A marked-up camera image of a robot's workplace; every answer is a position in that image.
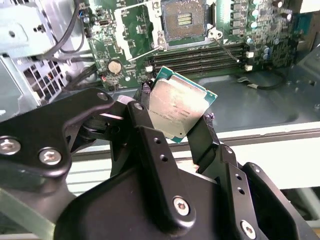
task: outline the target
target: cpu processor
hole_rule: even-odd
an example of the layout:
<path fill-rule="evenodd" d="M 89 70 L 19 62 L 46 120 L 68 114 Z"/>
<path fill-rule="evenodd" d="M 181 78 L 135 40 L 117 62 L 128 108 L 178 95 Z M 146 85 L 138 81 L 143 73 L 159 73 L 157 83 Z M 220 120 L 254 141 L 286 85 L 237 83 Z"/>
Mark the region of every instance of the cpu processor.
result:
<path fill-rule="evenodd" d="M 161 1 L 167 42 L 206 34 L 206 0 Z"/>
<path fill-rule="evenodd" d="M 167 67 L 159 71 L 149 99 L 155 129 L 180 143 L 217 95 Z"/>

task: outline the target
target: gray surface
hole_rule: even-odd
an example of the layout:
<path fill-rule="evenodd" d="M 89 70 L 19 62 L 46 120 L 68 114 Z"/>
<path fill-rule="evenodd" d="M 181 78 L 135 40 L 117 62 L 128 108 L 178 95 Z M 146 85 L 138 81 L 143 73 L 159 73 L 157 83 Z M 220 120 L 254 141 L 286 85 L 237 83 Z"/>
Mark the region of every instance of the gray surface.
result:
<path fill-rule="evenodd" d="M 280 81 L 279 77 L 269 72 L 254 72 L 247 77 L 262 86 Z M 246 87 L 232 76 L 205 78 L 198 83 L 218 95 L 208 110 L 215 115 L 214 128 L 217 133 L 320 120 L 320 111 L 315 110 L 304 92 L 295 92 L 293 83 L 270 91 Z"/>

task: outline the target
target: metal panel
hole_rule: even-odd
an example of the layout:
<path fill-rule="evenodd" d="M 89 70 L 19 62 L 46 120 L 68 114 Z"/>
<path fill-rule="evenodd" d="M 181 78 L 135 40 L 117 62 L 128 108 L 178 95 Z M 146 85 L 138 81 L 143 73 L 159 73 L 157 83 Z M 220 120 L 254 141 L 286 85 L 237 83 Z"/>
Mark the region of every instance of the metal panel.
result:
<path fill-rule="evenodd" d="M 0 53 L 11 58 L 42 54 L 55 43 L 34 2 L 0 8 Z"/>

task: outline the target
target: ventilation grille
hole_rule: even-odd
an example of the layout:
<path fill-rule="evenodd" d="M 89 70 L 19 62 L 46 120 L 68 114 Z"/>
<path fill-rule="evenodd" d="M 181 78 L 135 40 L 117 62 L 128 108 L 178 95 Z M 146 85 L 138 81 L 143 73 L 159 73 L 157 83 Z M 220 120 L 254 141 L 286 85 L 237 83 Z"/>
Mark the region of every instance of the ventilation grille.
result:
<path fill-rule="evenodd" d="M 55 61 L 39 61 L 38 65 L 42 69 L 47 69 L 48 67 L 49 70 L 41 70 L 39 72 L 39 68 L 33 64 L 23 74 L 32 90 L 38 94 L 41 102 L 49 103 L 65 86 L 63 83 L 64 76 L 58 63 Z"/>

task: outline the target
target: green circuit board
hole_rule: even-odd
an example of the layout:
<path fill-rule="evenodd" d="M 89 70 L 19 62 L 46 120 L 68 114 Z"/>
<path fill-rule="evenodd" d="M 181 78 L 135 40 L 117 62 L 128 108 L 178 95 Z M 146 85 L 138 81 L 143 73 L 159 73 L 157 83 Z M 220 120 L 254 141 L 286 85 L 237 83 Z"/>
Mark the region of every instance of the green circuit board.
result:
<path fill-rule="evenodd" d="M 297 47 L 292 11 L 273 0 L 85 0 L 79 16 L 107 89 L 162 66 L 194 81 L 285 67 Z"/>

